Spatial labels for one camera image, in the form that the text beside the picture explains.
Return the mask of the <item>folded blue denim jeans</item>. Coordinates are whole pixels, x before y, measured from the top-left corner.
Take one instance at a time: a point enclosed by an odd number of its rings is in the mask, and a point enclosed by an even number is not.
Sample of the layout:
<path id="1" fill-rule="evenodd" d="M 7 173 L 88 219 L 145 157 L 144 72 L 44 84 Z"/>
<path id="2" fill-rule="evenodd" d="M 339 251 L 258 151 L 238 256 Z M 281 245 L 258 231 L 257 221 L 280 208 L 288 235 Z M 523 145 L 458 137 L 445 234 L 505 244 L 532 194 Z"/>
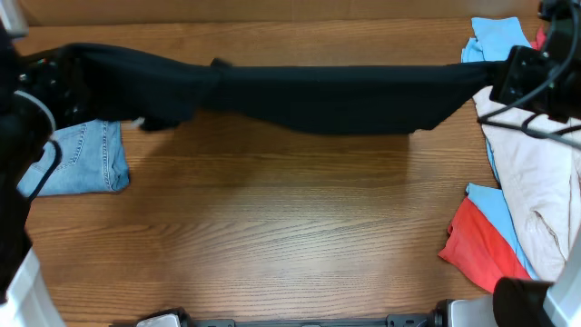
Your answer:
<path id="1" fill-rule="evenodd" d="M 41 196 L 114 193 L 130 183 L 119 122 L 91 121 L 58 130 L 54 139 L 62 160 L 40 191 Z"/>

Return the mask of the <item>beige pink shirt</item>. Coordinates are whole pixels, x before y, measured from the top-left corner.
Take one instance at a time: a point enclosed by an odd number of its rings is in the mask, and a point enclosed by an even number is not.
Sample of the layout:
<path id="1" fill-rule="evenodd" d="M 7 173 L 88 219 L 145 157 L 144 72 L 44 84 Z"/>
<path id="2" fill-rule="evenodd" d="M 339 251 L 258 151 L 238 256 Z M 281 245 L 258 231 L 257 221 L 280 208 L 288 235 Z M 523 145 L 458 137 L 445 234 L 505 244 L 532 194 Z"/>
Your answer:
<path id="1" fill-rule="evenodd" d="M 580 228 L 580 152 L 484 125 L 517 238 L 537 276 L 554 281 Z"/>

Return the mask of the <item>brown cardboard back wall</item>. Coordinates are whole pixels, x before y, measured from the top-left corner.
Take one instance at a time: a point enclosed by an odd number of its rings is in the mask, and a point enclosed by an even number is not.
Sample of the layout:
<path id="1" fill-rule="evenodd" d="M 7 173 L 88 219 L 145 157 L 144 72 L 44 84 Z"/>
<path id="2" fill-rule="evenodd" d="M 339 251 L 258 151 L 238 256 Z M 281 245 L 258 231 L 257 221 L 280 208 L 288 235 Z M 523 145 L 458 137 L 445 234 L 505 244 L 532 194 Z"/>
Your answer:
<path id="1" fill-rule="evenodd" d="M 30 25 L 533 16 L 537 0 L 21 0 Z"/>

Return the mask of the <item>black t-shirt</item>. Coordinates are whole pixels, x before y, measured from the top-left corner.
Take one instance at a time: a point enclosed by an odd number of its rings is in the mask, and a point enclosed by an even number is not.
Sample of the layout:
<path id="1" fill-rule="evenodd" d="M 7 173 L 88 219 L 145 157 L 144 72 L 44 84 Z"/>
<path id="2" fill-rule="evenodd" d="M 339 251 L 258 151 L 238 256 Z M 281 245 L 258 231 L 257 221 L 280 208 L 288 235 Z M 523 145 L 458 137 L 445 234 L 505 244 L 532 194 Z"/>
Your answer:
<path id="1" fill-rule="evenodd" d="M 442 66 L 192 65 L 128 48 L 70 44 L 57 52 L 79 110 L 72 120 L 143 119 L 146 130 L 197 109 L 236 113 L 311 134 L 431 130 L 489 86 L 497 62 Z"/>

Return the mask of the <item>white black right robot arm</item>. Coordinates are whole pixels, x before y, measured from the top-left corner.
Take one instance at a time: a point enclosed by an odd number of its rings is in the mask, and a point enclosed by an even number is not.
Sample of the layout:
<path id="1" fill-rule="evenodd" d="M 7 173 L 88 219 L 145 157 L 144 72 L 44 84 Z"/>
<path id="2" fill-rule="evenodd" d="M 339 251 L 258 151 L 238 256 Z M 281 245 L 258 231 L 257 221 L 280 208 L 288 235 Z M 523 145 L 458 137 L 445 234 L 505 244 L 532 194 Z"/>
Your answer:
<path id="1" fill-rule="evenodd" d="M 539 14 L 551 22 L 543 50 L 512 48 L 507 74 L 492 94 L 503 105 L 481 115 L 478 122 L 579 149 L 578 125 L 553 132 L 530 128 L 541 115 L 560 123 L 580 117 L 579 4 L 548 1 L 541 4 Z M 484 326 L 573 326 L 580 321 L 580 245 L 574 244 L 572 251 L 556 282 L 502 278 L 492 296 L 448 302 L 445 309 L 437 308 L 425 324 L 457 325 L 461 313 L 482 308 L 485 315 L 480 324 Z"/>

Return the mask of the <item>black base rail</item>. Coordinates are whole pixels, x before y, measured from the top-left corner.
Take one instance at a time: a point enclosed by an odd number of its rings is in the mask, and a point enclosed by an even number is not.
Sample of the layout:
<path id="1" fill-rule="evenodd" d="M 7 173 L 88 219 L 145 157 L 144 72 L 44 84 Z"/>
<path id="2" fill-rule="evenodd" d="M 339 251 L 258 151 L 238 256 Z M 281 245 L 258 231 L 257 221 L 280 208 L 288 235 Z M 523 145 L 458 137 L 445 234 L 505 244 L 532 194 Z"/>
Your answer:
<path id="1" fill-rule="evenodd" d="M 441 326 L 442 318 L 433 313 L 388 314 L 386 318 L 270 320 L 237 322 L 233 319 L 197 320 L 183 308 L 153 313 L 134 322 L 113 322 L 110 327 L 429 327 Z"/>

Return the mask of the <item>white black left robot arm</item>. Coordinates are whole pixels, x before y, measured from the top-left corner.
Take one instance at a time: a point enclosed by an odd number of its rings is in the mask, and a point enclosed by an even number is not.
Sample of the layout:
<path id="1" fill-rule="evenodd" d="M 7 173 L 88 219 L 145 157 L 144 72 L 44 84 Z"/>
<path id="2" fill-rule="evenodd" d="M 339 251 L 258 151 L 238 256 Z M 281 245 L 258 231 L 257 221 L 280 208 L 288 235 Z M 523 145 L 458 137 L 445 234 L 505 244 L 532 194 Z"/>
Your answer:
<path id="1" fill-rule="evenodd" d="M 21 56 L 29 33 L 16 1 L 1 4 L 1 323 L 62 326 L 25 230 L 32 201 L 63 158 L 54 131 L 91 119 L 78 62 L 58 50 Z"/>

